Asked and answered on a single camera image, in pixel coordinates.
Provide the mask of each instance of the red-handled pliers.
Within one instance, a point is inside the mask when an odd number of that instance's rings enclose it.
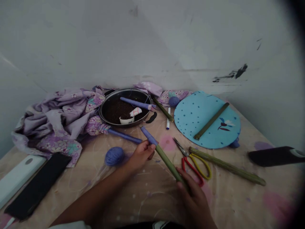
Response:
[[[188,164],[188,166],[189,166],[189,167],[195,172],[195,174],[198,176],[198,178],[199,178],[199,180],[200,180],[200,183],[199,183],[198,185],[199,185],[199,187],[202,187],[202,186],[204,185],[204,180],[203,180],[203,178],[209,180],[209,179],[211,179],[211,177],[212,177],[212,173],[211,173],[211,169],[210,169],[209,165],[208,165],[208,164],[206,163],[206,161],[203,160],[201,157],[199,157],[199,156],[197,156],[197,155],[195,155],[195,154],[189,154],[188,152],[186,152],[186,151],[183,149],[183,147],[180,145],[180,143],[177,141],[177,139],[175,139],[175,138],[173,138],[173,139],[174,139],[176,145],[178,146],[178,148],[180,149],[180,151],[181,151],[181,152],[183,153],[183,155],[184,155],[184,157],[181,159],[183,171],[186,172],[186,170],[185,170],[185,163],[184,163],[184,162],[186,162],[186,163]],[[187,160],[187,157],[190,157],[190,158],[192,159],[192,161],[194,162],[195,167],[196,167],[197,169],[195,169],[195,168],[191,165],[191,163],[189,163],[189,161]],[[205,176],[205,175],[203,174],[203,172],[200,170],[200,168],[199,168],[197,162],[195,161],[194,157],[198,158],[199,160],[201,160],[201,161],[204,163],[204,165],[206,166],[206,168],[207,168],[207,170],[208,170],[208,176]]]

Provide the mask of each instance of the light blue round board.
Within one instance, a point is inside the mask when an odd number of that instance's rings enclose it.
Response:
[[[241,130],[239,116],[227,107],[199,140],[194,139],[204,125],[225,104],[221,99],[196,91],[183,99],[175,109],[175,124],[180,132],[195,144],[218,149],[234,142]]]

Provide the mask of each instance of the person's left hand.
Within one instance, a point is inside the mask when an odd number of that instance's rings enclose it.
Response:
[[[145,140],[141,142],[133,155],[130,157],[128,164],[134,169],[140,169],[144,166],[146,161],[149,161],[153,158],[155,154],[155,145],[149,145],[149,141]]]

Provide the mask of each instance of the hand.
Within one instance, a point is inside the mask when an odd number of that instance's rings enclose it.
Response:
[[[185,179],[191,190],[191,194],[189,194],[183,184],[177,182],[178,191],[195,227],[217,229],[204,192],[189,174],[185,173],[181,168],[176,167],[176,169]]]
[[[155,145],[149,145],[148,140],[141,142],[130,157],[128,164],[136,170],[142,168],[146,161],[153,158],[155,148]]]

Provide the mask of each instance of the bamboo stick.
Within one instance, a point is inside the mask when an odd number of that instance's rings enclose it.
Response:
[[[141,131],[143,132],[143,134],[145,135],[145,137],[148,139],[150,144],[154,144],[156,146],[156,151],[159,154],[159,156],[161,157],[161,159],[163,160],[163,162],[165,163],[165,165],[168,167],[168,169],[170,170],[170,172],[172,173],[172,175],[176,178],[177,181],[180,181],[184,187],[186,188],[186,190],[189,192],[189,187],[187,185],[187,183],[184,181],[184,179],[182,178],[182,176],[178,173],[178,171],[176,170],[176,167],[172,164],[172,162],[168,159],[168,157],[166,156],[166,154],[164,153],[163,149],[159,146],[158,142],[155,140],[155,138],[148,132],[148,130],[146,130],[145,127],[141,127],[140,126]]]
[[[152,100],[155,102],[155,104],[160,108],[160,110],[163,112],[163,114],[168,118],[169,121],[173,122],[174,118],[164,109],[164,107],[157,101],[157,99],[152,96]]]
[[[199,140],[200,137],[208,130],[208,128],[215,122],[215,120],[222,114],[222,112],[229,106],[229,103],[225,103],[219,111],[205,124],[205,126],[194,136],[194,139]]]
[[[231,173],[234,173],[234,174],[236,174],[236,175],[238,175],[238,176],[240,176],[244,179],[247,179],[248,181],[251,181],[253,183],[256,183],[256,184],[259,184],[259,185],[262,185],[262,186],[266,186],[266,181],[264,179],[260,178],[259,176],[253,174],[253,173],[249,173],[245,170],[239,169],[239,168],[235,167],[234,165],[231,165],[231,164],[229,164],[227,162],[224,162],[224,161],[222,161],[218,158],[215,158],[215,157],[210,156],[206,153],[203,153],[203,152],[201,152],[201,151],[199,151],[199,150],[197,150],[193,147],[189,148],[189,152],[193,153],[193,154],[195,154],[195,155],[197,155],[197,156],[199,156],[199,157],[201,157],[201,158],[203,158],[207,161],[210,161],[213,164],[216,164],[216,165],[228,170]]]

